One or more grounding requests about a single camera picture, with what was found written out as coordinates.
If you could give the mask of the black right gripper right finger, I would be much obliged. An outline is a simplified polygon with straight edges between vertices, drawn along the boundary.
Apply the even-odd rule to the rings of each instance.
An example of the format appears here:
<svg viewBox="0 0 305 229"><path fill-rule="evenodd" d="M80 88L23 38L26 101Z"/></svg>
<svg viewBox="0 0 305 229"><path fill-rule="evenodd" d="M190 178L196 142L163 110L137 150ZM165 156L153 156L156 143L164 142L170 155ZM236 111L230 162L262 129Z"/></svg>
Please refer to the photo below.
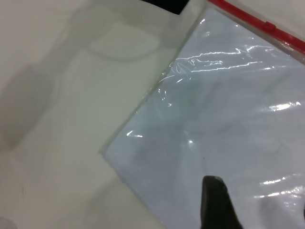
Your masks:
<svg viewBox="0 0 305 229"><path fill-rule="evenodd" d="M201 197L202 229L241 229L227 186L220 177L204 176Z"/></svg>

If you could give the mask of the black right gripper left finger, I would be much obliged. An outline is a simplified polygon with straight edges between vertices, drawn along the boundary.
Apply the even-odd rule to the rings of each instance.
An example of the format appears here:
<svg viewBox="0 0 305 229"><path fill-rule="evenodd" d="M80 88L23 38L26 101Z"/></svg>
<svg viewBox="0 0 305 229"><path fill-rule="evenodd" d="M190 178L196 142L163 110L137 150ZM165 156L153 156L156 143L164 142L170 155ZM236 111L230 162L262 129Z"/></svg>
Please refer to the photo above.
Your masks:
<svg viewBox="0 0 305 229"><path fill-rule="evenodd" d="M170 13L180 15L189 0L142 0Z"/></svg>

